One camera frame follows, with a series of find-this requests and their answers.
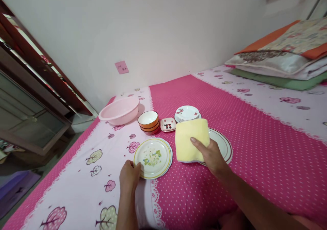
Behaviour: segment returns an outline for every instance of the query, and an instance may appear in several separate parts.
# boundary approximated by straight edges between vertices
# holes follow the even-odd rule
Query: plate rim
[[[176,121],[176,123],[182,123],[182,122],[186,122],[186,121],[189,121],[189,120],[185,120],[185,121],[178,121],[177,120],[177,114],[175,114],[175,116],[174,116],[174,119],[175,119],[175,121]],[[201,113],[199,112],[199,116],[198,116],[198,119],[200,119],[200,118],[202,118],[202,115],[201,115]]]
[[[233,147],[232,147],[231,143],[229,142],[229,140],[227,139],[227,137],[224,136],[224,135],[223,135],[222,133],[220,133],[219,131],[215,130],[214,128],[209,128],[209,129],[212,129],[212,130],[218,132],[220,135],[222,135],[222,136],[227,140],[228,144],[229,144],[230,147],[231,147],[231,154],[230,154],[230,156],[229,156],[229,158],[228,158],[227,160],[225,160],[224,158],[223,158],[223,159],[225,160],[226,163],[227,163],[227,161],[229,161],[229,160],[230,160],[230,162],[231,162],[231,157],[233,156]],[[206,164],[204,164],[204,162],[198,162],[198,163],[199,163],[199,164],[202,164],[202,165],[204,165],[204,166],[207,166]]]
[[[142,178],[144,178],[144,179],[156,179],[156,178],[158,178],[158,177],[160,177],[167,169],[168,169],[168,167],[169,167],[169,165],[170,165],[170,160],[171,160],[171,152],[170,152],[170,149],[169,149],[169,146],[166,144],[166,143],[168,143],[167,141],[165,141],[165,140],[160,140],[160,139],[158,139],[158,138],[151,138],[151,139],[148,139],[148,140],[145,140],[144,142],[142,142],[138,147],[137,147],[137,149],[136,149],[136,151],[135,151],[135,153],[134,153],[134,159],[133,159],[133,164],[135,165],[135,156],[136,156],[136,152],[137,152],[137,150],[139,149],[139,147],[143,144],[143,143],[145,143],[145,142],[147,142],[147,141],[149,141],[149,140],[159,140],[159,141],[162,141],[166,146],[167,146],[167,148],[168,148],[168,151],[169,151],[169,163],[168,163],[168,165],[166,166],[166,168],[163,170],[163,172],[161,172],[161,174],[159,174],[158,176],[155,176],[155,177],[143,177],[141,174],[140,174],[140,177],[142,177]]]

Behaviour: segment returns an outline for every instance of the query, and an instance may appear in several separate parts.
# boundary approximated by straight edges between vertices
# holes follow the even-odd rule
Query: stacked bowls
[[[155,111],[142,113],[137,121],[141,130],[147,135],[154,135],[160,130],[159,115]]]

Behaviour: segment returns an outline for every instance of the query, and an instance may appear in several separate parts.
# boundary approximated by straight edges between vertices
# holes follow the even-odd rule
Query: stacked plates
[[[173,162],[173,151],[167,141],[152,138],[143,142],[134,155],[134,164],[141,162],[140,176],[144,179],[156,179],[163,176]]]
[[[229,141],[223,134],[212,128],[209,128],[209,136],[212,140],[217,142],[222,157],[224,158],[226,163],[229,164],[233,156],[232,145],[229,143]]]
[[[182,106],[175,112],[175,120],[177,123],[198,118],[202,118],[202,116],[199,110],[193,106]]]

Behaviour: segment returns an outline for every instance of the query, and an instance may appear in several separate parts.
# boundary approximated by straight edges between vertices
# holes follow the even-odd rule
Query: glass door
[[[45,155],[69,126],[0,72],[0,138]]]

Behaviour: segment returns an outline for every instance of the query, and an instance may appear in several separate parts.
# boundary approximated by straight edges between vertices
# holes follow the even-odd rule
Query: yellow sponge cloth
[[[194,119],[176,125],[176,156],[180,162],[204,162],[202,153],[190,141],[194,137],[206,147],[210,144],[208,121]]]

